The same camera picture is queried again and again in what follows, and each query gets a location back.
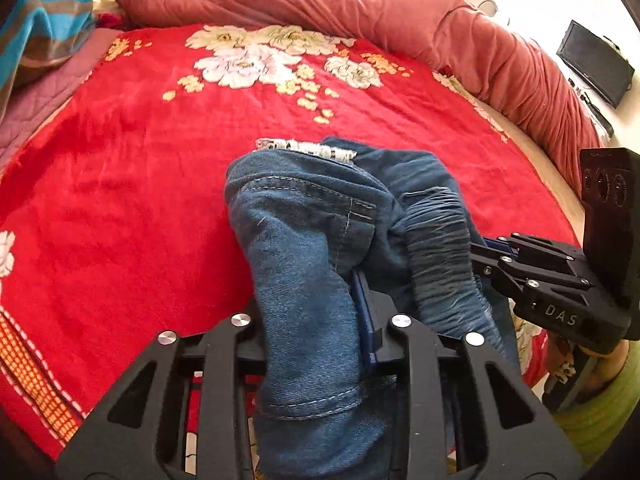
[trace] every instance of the metal screw head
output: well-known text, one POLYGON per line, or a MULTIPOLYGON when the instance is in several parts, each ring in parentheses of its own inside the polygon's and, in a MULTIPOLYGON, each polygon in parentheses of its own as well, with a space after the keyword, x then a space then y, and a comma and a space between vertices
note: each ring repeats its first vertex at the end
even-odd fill
POLYGON ((247 326, 251 323, 251 316, 248 314, 236 314, 231 317, 231 324, 233 326, 247 326))
POLYGON ((177 333, 173 330, 165 330, 158 336, 158 342, 161 345, 171 345, 178 339, 177 333))
POLYGON ((484 344, 484 336, 478 332, 469 332, 465 335, 465 341, 471 346, 482 346, 484 344))
POLYGON ((396 314, 391 318, 391 323, 393 323, 398 328, 406 328, 411 325, 411 318, 409 316, 405 316, 404 314, 396 314))

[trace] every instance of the white lace trim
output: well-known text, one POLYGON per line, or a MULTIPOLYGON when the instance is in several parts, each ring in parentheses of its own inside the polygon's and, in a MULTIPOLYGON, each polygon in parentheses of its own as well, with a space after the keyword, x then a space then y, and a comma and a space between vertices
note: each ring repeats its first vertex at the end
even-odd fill
POLYGON ((289 150, 291 152, 306 153, 307 155, 321 156, 322 158, 346 164, 353 164, 352 159, 358 154, 353 150, 334 148, 333 146, 314 142, 298 142, 293 139, 258 139, 255 141, 255 147, 258 150, 289 150))

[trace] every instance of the white wall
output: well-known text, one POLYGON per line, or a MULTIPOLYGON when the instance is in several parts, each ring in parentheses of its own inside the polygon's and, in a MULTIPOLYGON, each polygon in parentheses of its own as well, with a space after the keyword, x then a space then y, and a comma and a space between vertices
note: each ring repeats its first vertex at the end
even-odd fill
MULTIPOLYGON (((616 134, 612 145, 627 146, 640 153, 640 31, 620 0, 495 0, 511 18, 511 27, 536 40, 555 56, 571 19, 598 36, 607 36, 636 69, 632 89, 614 110, 593 91, 591 101, 611 122, 616 134)), ((568 75, 570 71, 558 59, 568 75)), ((586 86, 579 78, 578 85, 586 86)))

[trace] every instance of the striped blanket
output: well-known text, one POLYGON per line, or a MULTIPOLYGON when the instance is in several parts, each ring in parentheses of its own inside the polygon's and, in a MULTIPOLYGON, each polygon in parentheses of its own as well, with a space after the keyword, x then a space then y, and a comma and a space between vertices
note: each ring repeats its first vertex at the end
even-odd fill
POLYGON ((18 0, 0 28, 0 121, 12 90, 64 63, 94 28, 93 0, 18 0))

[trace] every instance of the green sleeve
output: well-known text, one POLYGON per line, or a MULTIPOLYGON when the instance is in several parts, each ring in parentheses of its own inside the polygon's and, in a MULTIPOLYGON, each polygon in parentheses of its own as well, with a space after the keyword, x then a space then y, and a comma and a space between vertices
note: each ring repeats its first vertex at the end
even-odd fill
POLYGON ((640 342, 632 341, 616 379, 599 396, 555 415, 556 423, 591 467, 609 449, 640 400, 640 342))

